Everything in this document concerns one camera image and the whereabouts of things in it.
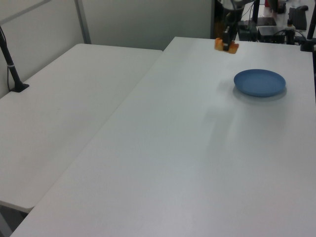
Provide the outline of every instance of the plate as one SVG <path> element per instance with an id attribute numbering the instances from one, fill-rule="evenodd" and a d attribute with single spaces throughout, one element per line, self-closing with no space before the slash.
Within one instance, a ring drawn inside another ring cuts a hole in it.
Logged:
<path id="1" fill-rule="evenodd" d="M 242 71 L 235 76 L 234 83 L 241 92 L 258 97 L 280 94 L 286 84 L 281 75 L 262 69 Z"/>

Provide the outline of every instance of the black cable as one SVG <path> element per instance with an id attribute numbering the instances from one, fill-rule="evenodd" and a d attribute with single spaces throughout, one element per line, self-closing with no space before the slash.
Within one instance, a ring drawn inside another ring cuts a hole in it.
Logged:
<path id="1" fill-rule="evenodd" d="M 5 35 L 4 35 L 4 32 L 3 32 L 2 28 L 1 28 L 1 26 L 0 26 L 0 32 L 1 32 L 1 34 L 3 35 L 4 42 L 5 42 L 5 44 L 6 44 L 6 38 L 5 38 Z"/>
<path id="2" fill-rule="evenodd" d="M 241 17 L 243 17 L 244 15 L 246 15 L 248 13 L 248 11 L 253 7 L 253 4 L 249 7 L 249 9 L 246 11 L 246 13 L 243 14 Z"/>
<path id="3" fill-rule="evenodd" d="M 8 90 L 9 92 L 11 91 L 10 86 L 9 86 L 9 67 L 6 67 L 6 74 L 7 74 L 7 78 L 6 78 L 6 83 L 8 85 Z"/>
<path id="4" fill-rule="evenodd" d="M 275 34 L 273 34 L 272 36 L 276 36 L 278 33 L 280 33 L 280 32 L 282 32 L 282 34 L 281 35 L 283 35 L 283 33 L 285 33 L 286 32 L 286 30 L 280 30 L 280 31 L 278 31 L 278 32 L 276 32 Z"/>
<path id="5" fill-rule="evenodd" d="M 251 16 L 251 10 L 253 8 L 253 4 L 251 5 L 250 7 L 250 13 L 249 13 L 249 18 L 248 18 L 248 30 L 249 30 L 249 38 L 248 38 L 248 41 L 251 41 L 251 28 L 250 28 L 250 16 Z"/>
<path id="6" fill-rule="evenodd" d="M 5 45 L 6 45 L 6 38 L 5 38 L 5 35 L 4 35 L 4 32 L 0 26 L 0 33 L 3 35 L 3 38 L 4 38 L 4 42 L 5 42 Z M 8 86 L 8 90 L 9 92 L 11 91 L 10 89 L 10 86 L 9 86 L 9 67 L 6 66 L 6 83 L 7 83 L 7 86 Z"/>
<path id="7" fill-rule="evenodd" d="M 303 36 L 303 38 L 306 40 L 306 37 L 301 33 L 301 32 L 299 32 L 299 31 L 296 31 L 296 30 L 294 30 L 294 32 L 297 32 L 297 33 L 299 33 L 301 36 Z"/>

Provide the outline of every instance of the white table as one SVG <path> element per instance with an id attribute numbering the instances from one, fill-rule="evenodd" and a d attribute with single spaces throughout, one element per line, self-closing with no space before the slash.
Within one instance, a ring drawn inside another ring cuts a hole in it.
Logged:
<path id="1" fill-rule="evenodd" d="M 79 44 L 0 99 L 0 205 L 29 212 L 161 55 Z"/>
<path id="2" fill-rule="evenodd" d="M 311 53 L 213 47 L 175 38 L 12 237 L 315 236 Z M 253 68 L 287 91 L 238 92 Z"/>
<path id="3" fill-rule="evenodd" d="M 251 7 L 252 3 L 246 4 L 243 14 L 248 11 L 248 9 Z M 301 31 L 302 34 L 304 34 L 305 37 L 307 37 L 308 30 L 310 28 L 311 24 L 311 19 L 313 15 L 313 10 L 315 6 L 315 1 L 314 0 L 301 0 L 301 5 L 307 5 L 309 7 L 309 10 L 306 11 L 306 21 L 307 21 L 307 30 L 306 31 Z M 276 21 L 276 25 L 280 27 L 284 27 L 287 25 L 287 20 L 288 20 L 288 14 L 290 12 L 290 8 L 292 7 L 292 0 L 289 0 L 286 2 L 286 12 L 284 14 L 276 14 L 274 12 L 270 11 L 269 7 L 265 7 L 264 5 L 259 6 L 259 13 L 258 17 L 273 17 Z M 252 17 L 252 11 L 250 11 L 245 14 L 242 17 L 242 21 L 247 21 L 249 19 L 249 14 L 250 17 Z"/>

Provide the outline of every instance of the wall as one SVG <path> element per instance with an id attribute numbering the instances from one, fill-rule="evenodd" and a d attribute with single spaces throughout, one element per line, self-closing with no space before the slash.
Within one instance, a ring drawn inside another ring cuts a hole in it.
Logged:
<path id="1" fill-rule="evenodd" d="M 164 50 L 175 36 L 210 38 L 214 0 L 80 0 L 93 44 Z"/>
<path id="2" fill-rule="evenodd" d="M 51 0 L 1 27 L 21 81 L 74 45 L 83 43 L 74 0 Z M 0 98 L 7 92 L 6 62 L 1 54 Z"/>

